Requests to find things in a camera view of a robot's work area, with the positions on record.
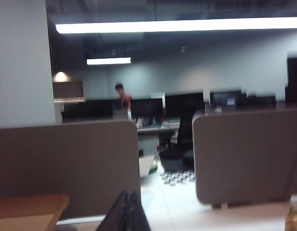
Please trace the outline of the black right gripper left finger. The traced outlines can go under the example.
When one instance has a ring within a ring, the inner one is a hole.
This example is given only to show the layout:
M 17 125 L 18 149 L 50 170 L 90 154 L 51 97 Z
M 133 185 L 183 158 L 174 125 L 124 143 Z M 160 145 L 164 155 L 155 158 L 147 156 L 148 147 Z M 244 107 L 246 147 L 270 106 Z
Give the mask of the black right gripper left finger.
M 97 231 L 123 231 L 125 228 L 126 209 L 129 201 L 129 194 L 122 191 L 112 207 L 96 229 Z

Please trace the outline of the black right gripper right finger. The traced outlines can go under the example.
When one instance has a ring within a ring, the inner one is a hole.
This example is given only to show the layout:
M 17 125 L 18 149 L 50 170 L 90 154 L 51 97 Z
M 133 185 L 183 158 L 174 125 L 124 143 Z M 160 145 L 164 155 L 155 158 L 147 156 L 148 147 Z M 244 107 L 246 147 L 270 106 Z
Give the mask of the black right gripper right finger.
M 147 217 L 141 204 L 141 198 L 134 191 L 129 197 L 126 210 L 126 230 L 127 231 L 150 231 Z

